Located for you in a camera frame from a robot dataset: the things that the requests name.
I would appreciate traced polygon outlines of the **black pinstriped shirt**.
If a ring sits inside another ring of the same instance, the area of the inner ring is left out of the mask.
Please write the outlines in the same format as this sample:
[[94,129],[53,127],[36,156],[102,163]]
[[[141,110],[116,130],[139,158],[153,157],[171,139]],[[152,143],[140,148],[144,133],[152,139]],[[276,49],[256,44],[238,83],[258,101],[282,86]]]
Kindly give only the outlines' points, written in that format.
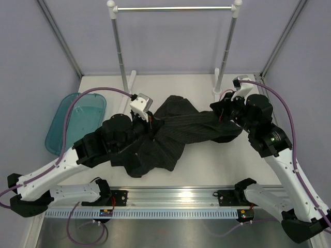
[[205,141],[228,143],[242,132],[235,123],[221,121],[213,111],[199,112],[181,96],[169,96],[154,116],[164,121],[154,140],[144,135],[120,154],[111,156],[111,165],[124,167],[130,177],[140,178],[154,168],[171,172],[186,145]]

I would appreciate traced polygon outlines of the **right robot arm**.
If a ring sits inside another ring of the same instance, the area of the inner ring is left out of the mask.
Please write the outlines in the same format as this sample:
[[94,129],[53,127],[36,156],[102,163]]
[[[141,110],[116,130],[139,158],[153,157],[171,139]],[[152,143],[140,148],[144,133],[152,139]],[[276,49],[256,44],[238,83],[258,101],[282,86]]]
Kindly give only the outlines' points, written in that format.
[[235,185],[234,199],[239,205],[254,204],[276,218],[295,243],[302,243],[318,235],[327,227],[330,220],[330,208],[325,205],[314,190],[313,198],[302,186],[305,176],[298,179],[300,166],[293,162],[293,146],[286,133],[272,123],[273,106],[264,95],[253,94],[248,98],[227,93],[218,102],[210,104],[211,109],[221,121],[231,120],[248,133],[252,148],[272,168],[289,200],[263,189],[255,180],[244,179]]

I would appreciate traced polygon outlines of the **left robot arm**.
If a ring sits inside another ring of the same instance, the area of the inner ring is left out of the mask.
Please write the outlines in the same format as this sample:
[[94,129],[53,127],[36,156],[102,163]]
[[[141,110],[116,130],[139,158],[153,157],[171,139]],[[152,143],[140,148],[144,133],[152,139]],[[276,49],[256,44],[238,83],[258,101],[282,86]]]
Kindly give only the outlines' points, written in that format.
[[75,142],[57,160],[28,175],[9,175],[8,189],[15,192],[15,196],[10,199],[8,209],[29,218],[53,206],[76,203],[106,206],[112,197],[106,180],[97,179],[87,184],[69,186],[60,185],[60,182],[110,161],[112,155],[123,152],[143,136],[154,138],[163,124],[163,120],[152,115],[147,120],[138,115],[112,116],[96,131]]

